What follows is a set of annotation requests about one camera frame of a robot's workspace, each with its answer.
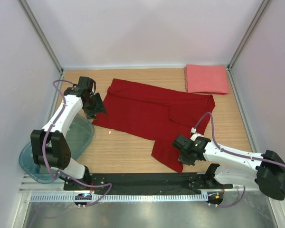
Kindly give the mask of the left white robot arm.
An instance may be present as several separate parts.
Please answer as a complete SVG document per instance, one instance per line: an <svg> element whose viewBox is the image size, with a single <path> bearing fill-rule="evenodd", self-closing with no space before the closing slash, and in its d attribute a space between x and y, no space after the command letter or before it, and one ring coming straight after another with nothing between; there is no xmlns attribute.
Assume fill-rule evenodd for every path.
<svg viewBox="0 0 285 228"><path fill-rule="evenodd" d="M97 114L106 113L101 96L96 92L95 80L81 76L64 92L58 90L62 102L49 122L30 135L33 161L46 167L52 179L60 174L75 181L75 185L86 190L90 187L89 169L71 157L66 141L67 131L80 110L87 119L95 120Z"/></svg>

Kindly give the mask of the dark red t shirt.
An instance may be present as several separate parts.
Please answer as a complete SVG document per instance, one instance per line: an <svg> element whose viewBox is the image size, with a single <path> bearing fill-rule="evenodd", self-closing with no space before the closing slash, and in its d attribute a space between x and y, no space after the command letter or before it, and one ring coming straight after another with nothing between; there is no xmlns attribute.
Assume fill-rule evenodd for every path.
<svg viewBox="0 0 285 228"><path fill-rule="evenodd" d="M199 95L121 79L113 79L104 99L106 113L93 124L154 141L152 156L181 173L180 152L172 146L178 135L189 137L195 125L204 134L212 112L212 95Z"/></svg>

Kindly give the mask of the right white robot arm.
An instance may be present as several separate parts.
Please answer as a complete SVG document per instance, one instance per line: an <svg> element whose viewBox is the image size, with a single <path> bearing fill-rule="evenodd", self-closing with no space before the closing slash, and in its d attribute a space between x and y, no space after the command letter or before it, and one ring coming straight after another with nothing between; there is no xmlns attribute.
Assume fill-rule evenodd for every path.
<svg viewBox="0 0 285 228"><path fill-rule="evenodd" d="M198 133L190 138L178 135L172 145L180 151L179 161L183 164L211 162L204 177L210 188L219 184L241 185L258 188L275 200L285 199L285 162L274 151L241 151L220 145Z"/></svg>

